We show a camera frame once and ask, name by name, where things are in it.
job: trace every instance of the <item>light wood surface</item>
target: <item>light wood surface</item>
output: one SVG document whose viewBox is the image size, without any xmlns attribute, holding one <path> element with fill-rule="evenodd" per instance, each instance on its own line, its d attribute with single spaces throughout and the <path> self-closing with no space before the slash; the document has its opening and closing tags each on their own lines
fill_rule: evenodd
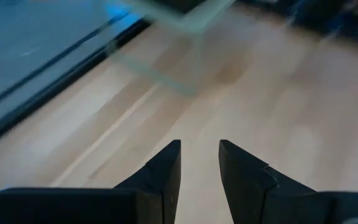
<svg viewBox="0 0 358 224">
<path fill-rule="evenodd" d="M 231 223 L 218 142 L 316 190 L 358 190 L 358 45 L 321 40 L 239 6 L 206 36 L 186 97 L 106 60 L 0 138 L 0 189 L 114 187 L 182 140 L 176 223 Z M 173 77 L 185 39 L 152 26 L 123 50 Z"/>
</svg>

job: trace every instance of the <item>wooden floor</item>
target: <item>wooden floor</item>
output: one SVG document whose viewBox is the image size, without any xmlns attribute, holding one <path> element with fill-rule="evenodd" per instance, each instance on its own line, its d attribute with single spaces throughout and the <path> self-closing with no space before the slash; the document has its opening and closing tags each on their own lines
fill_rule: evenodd
<svg viewBox="0 0 358 224">
<path fill-rule="evenodd" d="M 357 44 L 241 7 L 206 41 L 196 97 L 98 65 L 0 138 L 0 189 L 114 187 L 181 139 L 176 223 L 231 223 L 218 165 L 229 139 L 316 190 L 358 190 Z M 181 77 L 186 45 L 153 26 L 123 50 Z"/>
</svg>

